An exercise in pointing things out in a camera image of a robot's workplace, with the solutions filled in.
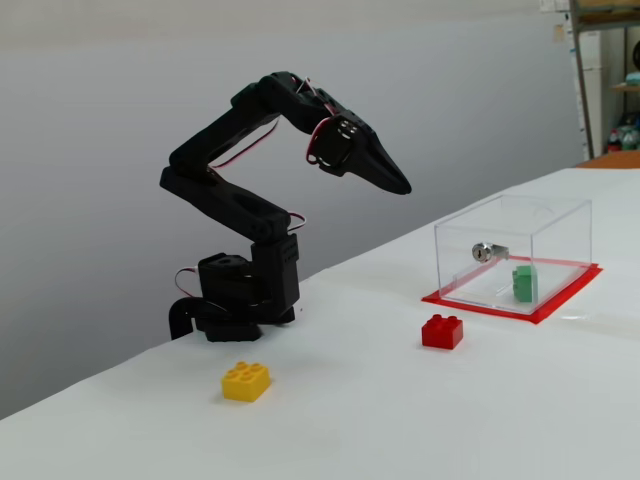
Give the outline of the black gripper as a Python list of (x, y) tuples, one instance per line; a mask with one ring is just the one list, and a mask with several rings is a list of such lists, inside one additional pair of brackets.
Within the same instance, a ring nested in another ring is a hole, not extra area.
[(339, 177), (352, 173), (396, 195), (412, 192), (376, 132), (355, 114), (339, 114), (318, 124), (313, 132), (313, 158), (326, 173)]

